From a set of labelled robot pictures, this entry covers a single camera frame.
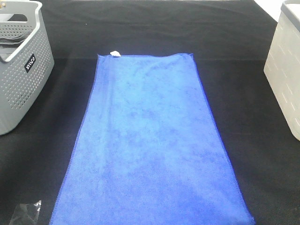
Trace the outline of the blue microfibre towel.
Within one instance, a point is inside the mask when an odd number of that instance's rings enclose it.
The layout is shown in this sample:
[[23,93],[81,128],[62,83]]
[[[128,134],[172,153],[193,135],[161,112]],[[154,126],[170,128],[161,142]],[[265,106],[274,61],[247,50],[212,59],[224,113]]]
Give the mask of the blue microfibre towel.
[[192,54],[99,56],[52,225],[253,225]]

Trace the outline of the black table cloth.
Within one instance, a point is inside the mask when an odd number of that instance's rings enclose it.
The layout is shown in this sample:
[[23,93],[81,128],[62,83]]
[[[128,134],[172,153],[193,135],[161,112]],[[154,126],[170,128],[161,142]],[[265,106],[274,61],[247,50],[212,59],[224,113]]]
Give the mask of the black table cloth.
[[276,21],[252,0],[44,0],[52,73],[0,138],[0,222],[41,201],[50,222],[98,55],[192,53],[246,205],[259,225],[300,222],[300,143],[263,68]]

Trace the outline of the grey perforated laundry basket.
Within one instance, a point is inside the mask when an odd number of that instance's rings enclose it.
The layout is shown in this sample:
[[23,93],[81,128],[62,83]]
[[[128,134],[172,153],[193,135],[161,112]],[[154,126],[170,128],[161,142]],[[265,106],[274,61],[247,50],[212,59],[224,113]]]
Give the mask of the grey perforated laundry basket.
[[25,21],[2,21],[0,37],[28,34],[9,62],[0,61],[0,133],[12,131],[31,108],[54,67],[54,59],[41,13],[33,0],[2,0],[2,15],[23,15]]

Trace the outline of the white plastic storage bin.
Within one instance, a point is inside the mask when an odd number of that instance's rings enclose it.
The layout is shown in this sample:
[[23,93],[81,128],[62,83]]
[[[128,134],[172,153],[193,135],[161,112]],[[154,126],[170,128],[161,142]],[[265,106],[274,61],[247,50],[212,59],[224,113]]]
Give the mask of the white plastic storage bin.
[[285,0],[264,73],[288,127],[300,138],[300,2]]

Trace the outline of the clear tape strip left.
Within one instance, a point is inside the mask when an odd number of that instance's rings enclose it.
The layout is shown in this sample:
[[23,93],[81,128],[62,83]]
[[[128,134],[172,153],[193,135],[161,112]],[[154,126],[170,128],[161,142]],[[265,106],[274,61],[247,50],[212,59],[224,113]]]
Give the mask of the clear tape strip left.
[[36,203],[20,203],[15,207],[9,225],[36,225],[41,208],[41,200]]

